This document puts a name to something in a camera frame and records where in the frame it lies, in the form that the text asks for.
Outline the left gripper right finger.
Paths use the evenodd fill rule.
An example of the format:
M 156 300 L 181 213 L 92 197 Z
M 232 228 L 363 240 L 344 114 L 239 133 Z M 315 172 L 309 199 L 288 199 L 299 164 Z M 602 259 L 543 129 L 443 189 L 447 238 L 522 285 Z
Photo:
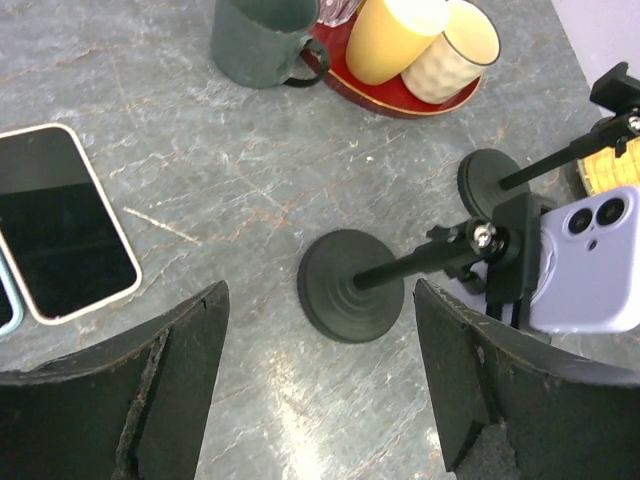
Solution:
M 638 372 L 545 344 L 425 280 L 414 305 L 447 471 L 492 429 L 523 479 L 638 478 Z

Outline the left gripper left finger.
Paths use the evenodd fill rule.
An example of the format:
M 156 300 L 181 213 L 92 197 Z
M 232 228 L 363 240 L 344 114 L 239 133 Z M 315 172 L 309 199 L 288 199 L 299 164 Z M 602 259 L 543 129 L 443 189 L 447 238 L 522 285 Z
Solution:
M 2 478 L 193 478 L 229 311 L 218 282 L 91 347 L 2 373 Z

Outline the blue case phone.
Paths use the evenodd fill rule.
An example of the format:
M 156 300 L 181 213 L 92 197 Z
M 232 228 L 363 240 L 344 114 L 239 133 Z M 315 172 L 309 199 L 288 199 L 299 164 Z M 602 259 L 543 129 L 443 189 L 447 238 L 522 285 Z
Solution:
M 24 306 L 14 283 L 8 265 L 1 256 L 1 328 L 0 335 L 5 336 L 18 328 L 24 318 Z

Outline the purple case phone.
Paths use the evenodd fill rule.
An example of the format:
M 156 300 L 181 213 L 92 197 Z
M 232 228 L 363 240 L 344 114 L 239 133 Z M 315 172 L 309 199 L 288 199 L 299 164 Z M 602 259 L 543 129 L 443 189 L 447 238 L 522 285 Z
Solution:
M 621 186 L 545 213 L 543 278 L 530 325 L 611 334 L 639 325 L 639 188 Z

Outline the cream case phone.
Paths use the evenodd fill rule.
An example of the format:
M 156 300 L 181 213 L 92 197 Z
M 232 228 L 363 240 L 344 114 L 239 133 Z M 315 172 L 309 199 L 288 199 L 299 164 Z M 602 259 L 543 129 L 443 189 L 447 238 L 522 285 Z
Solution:
M 123 299 L 142 281 L 78 135 L 61 123 L 1 136 L 1 252 L 44 325 Z

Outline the black phone stand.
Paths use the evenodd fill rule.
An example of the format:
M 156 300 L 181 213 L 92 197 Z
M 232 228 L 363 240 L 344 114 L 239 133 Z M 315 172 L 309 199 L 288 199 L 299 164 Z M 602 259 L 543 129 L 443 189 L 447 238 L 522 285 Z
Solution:
M 461 161 L 457 172 L 460 198 L 472 215 L 489 217 L 494 208 L 530 191 L 529 182 L 568 163 L 583 160 L 609 147 L 619 158 L 639 137 L 639 80 L 622 61 L 596 80 L 589 101 L 612 113 L 568 146 L 522 168 L 496 149 L 479 149 Z
M 297 273 L 300 304 L 324 336 L 359 344 L 385 335 L 404 302 L 405 278 L 444 272 L 485 300 L 484 314 L 526 330 L 540 276 L 541 220 L 553 202 L 523 193 L 495 208 L 490 219 L 473 216 L 436 225 L 428 241 L 397 258 L 376 237 L 353 229 L 316 239 Z

